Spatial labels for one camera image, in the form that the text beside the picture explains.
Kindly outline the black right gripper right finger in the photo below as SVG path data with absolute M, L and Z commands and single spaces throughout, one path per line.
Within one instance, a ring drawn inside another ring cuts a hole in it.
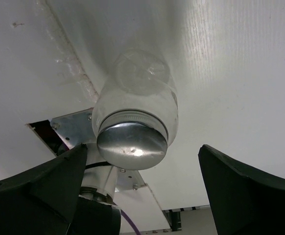
M 285 179 L 209 145 L 198 159 L 219 235 L 285 235 Z

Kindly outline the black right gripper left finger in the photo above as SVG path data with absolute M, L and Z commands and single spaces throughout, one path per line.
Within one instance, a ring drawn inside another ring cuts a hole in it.
M 65 235 L 73 221 L 87 147 L 0 180 L 0 235 Z

